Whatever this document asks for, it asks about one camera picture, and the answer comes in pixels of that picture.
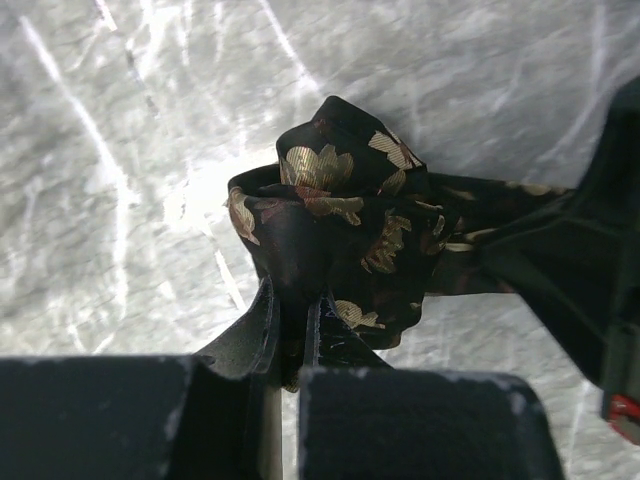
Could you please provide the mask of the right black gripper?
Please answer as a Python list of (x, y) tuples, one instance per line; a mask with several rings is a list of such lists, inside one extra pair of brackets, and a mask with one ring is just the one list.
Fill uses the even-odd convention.
[(480, 249), (579, 370), (601, 417), (639, 443), (639, 82), (614, 95), (578, 187)]

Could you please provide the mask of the dark floral patterned tie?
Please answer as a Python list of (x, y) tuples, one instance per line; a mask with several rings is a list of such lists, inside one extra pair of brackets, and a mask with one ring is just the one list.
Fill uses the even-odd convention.
[(477, 244), (566, 188), (432, 173), (379, 119), (337, 96), (283, 133), (278, 161), (229, 181), (233, 227), (281, 301), (282, 376), (298, 390), (323, 290), (374, 350), (399, 345), (427, 296), (505, 293)]

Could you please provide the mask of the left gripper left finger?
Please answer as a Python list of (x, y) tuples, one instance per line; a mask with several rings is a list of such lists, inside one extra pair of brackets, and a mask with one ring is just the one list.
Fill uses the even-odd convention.
[(280, 308), (249, 310), (194, 354), (1, 361), (5, 479), (277, 479)]

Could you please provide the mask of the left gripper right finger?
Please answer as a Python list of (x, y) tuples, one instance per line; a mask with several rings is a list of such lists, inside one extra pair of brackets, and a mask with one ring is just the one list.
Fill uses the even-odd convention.
[(562, 479), (545, 409), (517, 376), (398, 370), (323, 293), (299, 375), (301, 479)]

